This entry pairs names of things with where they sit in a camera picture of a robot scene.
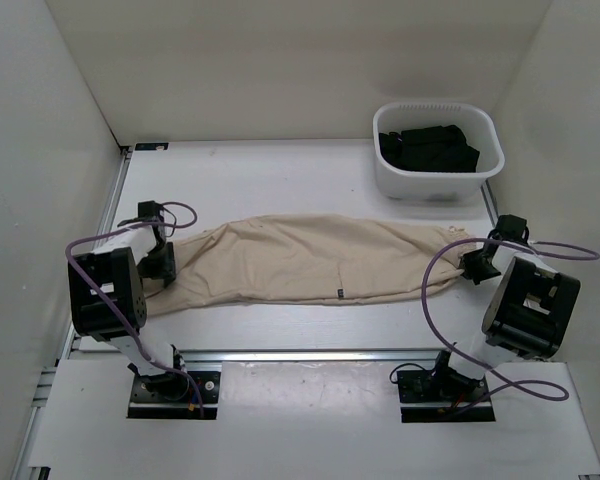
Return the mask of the beige trousers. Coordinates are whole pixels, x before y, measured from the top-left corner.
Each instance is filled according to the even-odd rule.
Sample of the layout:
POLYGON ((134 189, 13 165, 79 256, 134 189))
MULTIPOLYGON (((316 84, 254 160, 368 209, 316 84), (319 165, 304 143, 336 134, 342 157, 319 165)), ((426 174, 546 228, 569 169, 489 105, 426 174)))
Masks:
POLYGON ((462 228, 341 215, 266 215, 174 243, 176 280, 145 284, 148 312, 234 303, 367 305, 438 293, 475 242, 462 228))

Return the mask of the white plastic basket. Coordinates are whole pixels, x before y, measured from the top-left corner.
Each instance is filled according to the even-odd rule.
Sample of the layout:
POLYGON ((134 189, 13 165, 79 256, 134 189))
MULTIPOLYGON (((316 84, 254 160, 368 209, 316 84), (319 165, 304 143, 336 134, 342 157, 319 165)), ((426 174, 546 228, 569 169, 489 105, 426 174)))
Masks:
POLYGON ((409 100, 380 107, 372 120, 376 158, 374 173, 380 192, 394 199, 460 201, 478 192, 505 166, 492 118, 482 109, 458 102, 409 100), (412 172, 390 165, 382 156, 379 135, 425 127, 455 125, 469 146, 480 152, 474 173, 412 172))

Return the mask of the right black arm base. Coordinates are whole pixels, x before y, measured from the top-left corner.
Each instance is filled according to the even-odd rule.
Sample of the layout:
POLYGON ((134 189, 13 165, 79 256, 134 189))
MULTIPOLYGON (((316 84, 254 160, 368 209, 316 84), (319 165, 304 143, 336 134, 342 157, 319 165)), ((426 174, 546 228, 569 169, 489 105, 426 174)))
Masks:
POLYGON ((458 377, 447 368, 399 364, 389 374, 398 388, 402 423, 489 423, 496 420, 484 381, 458 377))

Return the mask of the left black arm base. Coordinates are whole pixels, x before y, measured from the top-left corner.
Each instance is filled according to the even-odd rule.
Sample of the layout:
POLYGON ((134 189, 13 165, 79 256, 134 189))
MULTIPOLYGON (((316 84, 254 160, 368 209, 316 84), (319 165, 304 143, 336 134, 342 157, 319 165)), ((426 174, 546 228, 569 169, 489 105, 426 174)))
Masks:
POLYGON ((168 382, 135 376, 127 417, 142 420, 215 420, 221 387, 221 372, 190 373, 198 390, 182 377, 168 382))

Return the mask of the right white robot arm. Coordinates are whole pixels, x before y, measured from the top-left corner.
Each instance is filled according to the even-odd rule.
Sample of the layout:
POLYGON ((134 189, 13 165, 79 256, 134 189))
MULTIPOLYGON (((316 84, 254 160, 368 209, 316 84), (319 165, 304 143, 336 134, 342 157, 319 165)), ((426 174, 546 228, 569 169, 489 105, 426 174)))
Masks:
POLYGON ((499 254, 487 244, 461 257, 462 276, 478 285, 500 283, 484 315, 481 331, 460 346, 464 356, 440 353, 429 387, 440 399, 472 392, 486 371, 522 359, 548 359, 561 346, 581 282, 529 255, 499 254))

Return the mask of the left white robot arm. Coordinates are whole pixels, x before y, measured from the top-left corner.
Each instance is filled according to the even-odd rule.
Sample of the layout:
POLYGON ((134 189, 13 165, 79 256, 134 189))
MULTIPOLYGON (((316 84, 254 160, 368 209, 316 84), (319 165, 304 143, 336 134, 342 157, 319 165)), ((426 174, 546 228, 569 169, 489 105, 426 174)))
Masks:
POLYGON ((144 339, 145 280, 166 288, 176 280, 174 244, 182 226, 165 220, 169 203, 140 202, 135 217, 108 234, 77 239, 65 249, 71 319, 76 332, 115 347, 129 368, 168 400, 186 395, 190 377, 175 346, 144 339))

